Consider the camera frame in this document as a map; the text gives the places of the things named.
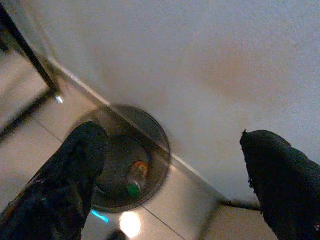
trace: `cyan light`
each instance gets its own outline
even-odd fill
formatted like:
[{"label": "cyan light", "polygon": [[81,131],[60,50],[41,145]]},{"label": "cyan light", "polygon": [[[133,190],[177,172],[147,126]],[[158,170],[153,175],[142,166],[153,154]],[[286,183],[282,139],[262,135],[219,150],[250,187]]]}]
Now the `cyan light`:
[{"label": "cyan light", "polygon": [[101,216],[99,213],[97,213],[95,210],[92,210],[91,213],[95,215],[96,217],[102,219],[106,223],[109,223],[109,219],[106,216]]}]

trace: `tile grout line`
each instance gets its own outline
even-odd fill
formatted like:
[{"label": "tile grout line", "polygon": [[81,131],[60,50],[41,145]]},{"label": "tile grout line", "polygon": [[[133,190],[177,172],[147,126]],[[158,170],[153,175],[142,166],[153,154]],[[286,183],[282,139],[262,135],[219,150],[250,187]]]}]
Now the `tile grout line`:
[{"label": "tile grout line", "polygon": [[165,226],[167,226],[171,231],[173,231],[175,234],[177,234],[180,238],[183,240],[186,240],[183,236],[181,236],[179,233],[177,233],[172,227],[170,227],[168,224],[166,224],[164,221],[162,221],[159,217],[154,215],[151,211],[149,211],[145,206],[141,205],[148,213],[150,213],[152,216],[154,216],[156,219],[158,219],[161,223],[163,223]]},{"label": "tile grout line", "polygon": [[56,135],[54,135],[46,126],[44,126],[43,124],[41,124],[38,120],[36,120],[33,116],[32,116],[32,119],[37,123],[39,124],[41,127],[43,127],[47,132],[49,132],[55,139],[57,139],[59,142],[63,143],[63,141],[58,138]]}]

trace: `tile floor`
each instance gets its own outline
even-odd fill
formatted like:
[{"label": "tile floor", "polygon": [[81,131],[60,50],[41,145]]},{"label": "tile floor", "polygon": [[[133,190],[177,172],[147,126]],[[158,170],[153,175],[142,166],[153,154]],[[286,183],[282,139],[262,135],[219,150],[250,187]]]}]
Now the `tile floor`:
[{"label": "tile floor", "polygon": [[[49,99],[0,142],[0,211],[59,148],[77,119],[98,107],[70,83],[60,79],[59,85],[64,92],[63,104]],[[172,166],[159,193],[132,211],[141,224],[139,234],[132,239],[196,240],[214,202],[213,196]],[[122,216],[102,212],[96,215],[89,215],[82,239],[106,239],[119,227]]]}]

